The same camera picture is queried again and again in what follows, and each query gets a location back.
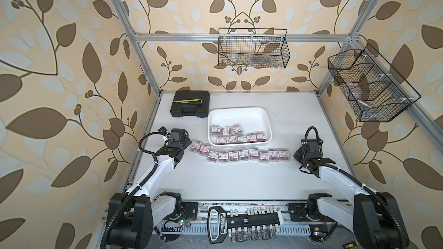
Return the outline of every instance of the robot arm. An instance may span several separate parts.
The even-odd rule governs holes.
[[[156,153],[141,146],[143,140],[152,134],[161,134],[165,140],[164,146]],[[150,154],[154,163],[125,193],[116,193],[109,201],[101,249],[108,244],[145,248],[154,226],[169,214],[181,212],[182,200],[179,193],[163,192],[153,201],[152,198],[163,180],[181,161],[184,149],[190,144],[191,140],[186,130],[172,129],[171,133],[168,133],[164,127],[140,140],[139,148],[144,152],[142,157],[149,157]]]
[[[311,129],[315,130],[315,139],[307,138]],[[379,193],[367,187],[346,171],[331,165],[335,162],[323,158],[322,143],[315,127],[310,127],[294,158],[302,164],[302,172],[326,181],[347,202],[337,201],[326,193],[309,195],[307,217],[315,221],[322,214],[334,219],[353,232],[365,249],[405,249],[409,239],[395,198],[387,192]]]

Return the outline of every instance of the black wire basket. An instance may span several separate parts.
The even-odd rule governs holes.
[[[329,57],[328,69],[360,122],[389,122],[421,96],[375,48],[368,46]],[[389,64],[389,72],[379,67],[375,56]],[[403,92],[404,85],[416,95]]]
[[[219,28],[219,64],[251,68],[286,68],[291,54],[286,29]]]

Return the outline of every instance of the white plastic tray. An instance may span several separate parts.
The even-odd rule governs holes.
[[[266,135],[267,141],[241,144],[217,145],[217,138],[211,136],[211,125],[231,126],[239,123],[243,128],[244,133],[263,131]],[[229,108],[217,109],[209,113],[208,116],[208,140],[213,147],[230,148],[239,147],[242,145],[261,146],[267,144],[272,140],[272,130],[269,124],[268,114],[263,108],[249,107],[249,108]]]

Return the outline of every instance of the wallpaper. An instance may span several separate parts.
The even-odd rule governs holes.
[[[442,17],[442,0],[381,0],[360,37],[422,94],[417,104],[440,125]],[[407,112],[388,123],[357,122],[335,83],[322,100],[360,180],[395,196],[411,241],[408,248],[443,248],[442,152]]]
[[[220,27],[348,33],[366,0],[122,0],[140,33],[209,33]]]
[[[124,180],[154,95],[114,13],[0,2],[2,248],[87,248]]]
[[[164,91],[314,91],[327,72],[334,42],[289,42],[283,68],[251,68],[218,63],[217,45],[205,42],[146,42],[145,55]]]
[[[360,38],[413,85],[422,95],[417,104],[443,127],[443,0],[381,0]]]

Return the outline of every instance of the white table surface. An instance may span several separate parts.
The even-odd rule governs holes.
[[[208,142],[207,118],[173,118],[170,114],[173,93],[163,94],[152,131],[161,126],[186,129],[191,139]],[[292,156],[301,146],[306,130],[315,126],[324,141],[323,156],[349,172],[332,130],[314,93],[211,93],[209,111],[232,107],[262,107],[271,124],[273,139],[262,148],[288,147]],[[309,137],[315,137],[311,130]],[[159,135],[148,138],[145,148],[157,151],[163,146]],[[137,169],[138,180],[153,163],[144,153]],[[206,158],[185,150],[182,161],[162,183],[163,191],[179,192],[185,200],[303,200],[309,194],[326,192],[343,199],[332,186],[299,171],[300,164],[289,162],[262,164],[257,161],[210,163]]]

